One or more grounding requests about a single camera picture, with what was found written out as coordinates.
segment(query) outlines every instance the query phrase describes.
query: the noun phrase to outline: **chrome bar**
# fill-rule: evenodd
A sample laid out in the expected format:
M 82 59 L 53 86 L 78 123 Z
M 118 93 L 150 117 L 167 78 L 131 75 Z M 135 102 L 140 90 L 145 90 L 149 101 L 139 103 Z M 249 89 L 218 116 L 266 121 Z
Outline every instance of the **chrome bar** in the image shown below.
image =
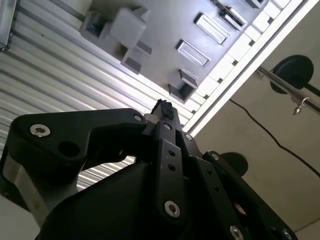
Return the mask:
M 309 96 L 303 94 L 300 90 L 294 88 L 287 82 L 285 82 L 283 79 L 278 77 L 277 75 L 273 74 L 272 72 L 268 71 L 264 67 L 260 66 L 257 69 L 259 72 L 261 72 L 264 76 L 267 76 L 272 83 L 274 83 L 276 86 L 278 86 L 280 89 L 285 91 L 287 94 L 293 98 L 293 101 L 297 103 L 298 105 L 303 104 L 313 110 L 316 114 L 320 115 L 320 106 L 316 104 Z

